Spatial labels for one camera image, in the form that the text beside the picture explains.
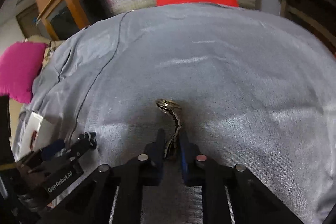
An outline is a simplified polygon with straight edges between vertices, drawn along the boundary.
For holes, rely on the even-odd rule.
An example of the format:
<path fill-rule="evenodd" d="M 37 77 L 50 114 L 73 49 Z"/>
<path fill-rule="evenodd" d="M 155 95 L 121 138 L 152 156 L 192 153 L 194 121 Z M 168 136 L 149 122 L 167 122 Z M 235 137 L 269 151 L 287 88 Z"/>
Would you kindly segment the white organizer box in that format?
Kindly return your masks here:
<path fill-rule="evenodd" d="M 52 134 L 55 126 L 49 122 L 42 115 L 32 112 L 29 116 L 28 122 L 24 127 L 24 134 L 21 137 L 21 141 L 18 145 L 18 152 L 16 159 L 20 160 L 22 157 L 28 155 L 30 152 L 30 140 L 33 131 L 37 131 L 37 138 L 34 144 L 34 150 L 37 151 L 52 142 Z"/>

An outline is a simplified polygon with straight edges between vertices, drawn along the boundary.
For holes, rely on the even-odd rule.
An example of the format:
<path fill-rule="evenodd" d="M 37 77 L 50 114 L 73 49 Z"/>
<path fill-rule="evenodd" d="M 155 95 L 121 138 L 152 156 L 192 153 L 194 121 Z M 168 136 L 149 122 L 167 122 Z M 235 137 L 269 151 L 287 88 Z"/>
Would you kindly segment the beige leather sofa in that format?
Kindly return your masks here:
<path fill-rule="evenodd" d="M 25 39 L 24 42 L 32 42 L 32 43 L 44 43 L 46 44 L 46 49 L 42 62 L 42 69 L 49 63 L 53 53 L 57 50 L 57 48 L 64 43 L 64 40 L 50 40 L 44 38 L 39 35 L 33 35 L 29 38 Z M 14 141 L 15 133 L 18 127 L 19 115 L 23 104 L 19 103 L 16 100 L 10 98 L 9 101 L 9 113 L 10 113 L 10 127 L 11 127 L 11 142 Z"/>

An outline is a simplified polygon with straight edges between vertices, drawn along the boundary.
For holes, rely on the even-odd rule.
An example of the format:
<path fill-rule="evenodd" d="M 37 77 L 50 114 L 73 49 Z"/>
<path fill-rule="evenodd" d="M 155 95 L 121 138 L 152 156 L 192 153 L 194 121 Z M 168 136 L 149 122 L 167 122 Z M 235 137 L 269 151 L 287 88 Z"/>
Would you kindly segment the grey bed blanket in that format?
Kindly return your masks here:
<path fill-rule="evenodd" d="M 33 83 L 32 112 L 67 144 L 97 148 L 86 174 L 138 155 L 165 129 L 157 99 L 177 102 L 201 151 L 244 164 L 304 223 L 335 204 L 335 57 L 310 32 L 260 11 L 185 3 L 126 12 L 66 40 Z"/>

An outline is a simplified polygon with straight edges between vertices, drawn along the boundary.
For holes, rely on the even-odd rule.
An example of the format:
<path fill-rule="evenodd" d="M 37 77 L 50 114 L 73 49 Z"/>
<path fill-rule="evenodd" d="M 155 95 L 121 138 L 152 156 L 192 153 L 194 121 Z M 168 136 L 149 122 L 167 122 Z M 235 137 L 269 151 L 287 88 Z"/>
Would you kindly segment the magenta pillow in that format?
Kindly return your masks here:
<path fill-rule="evenodd" d="M 1 95 L 29 104 L 32 86 L 38 76 L 47 44 L 16 42 L 1 55 Z"/>

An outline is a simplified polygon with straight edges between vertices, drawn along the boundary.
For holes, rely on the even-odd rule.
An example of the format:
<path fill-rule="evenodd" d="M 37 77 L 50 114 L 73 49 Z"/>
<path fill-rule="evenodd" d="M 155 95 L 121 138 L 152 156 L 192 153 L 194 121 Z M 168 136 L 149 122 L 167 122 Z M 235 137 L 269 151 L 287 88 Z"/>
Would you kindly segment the dark red hair elastic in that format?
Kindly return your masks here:
<path fill-rule="evenodd" d="M 33 133 L 31 134 L 31 140 L 30 140 L 30 150 L 33 151 L 34 150 L 34 144 L 35 144 L 35 140 L 37 138 L 37 131 L 33 131 Z"/>

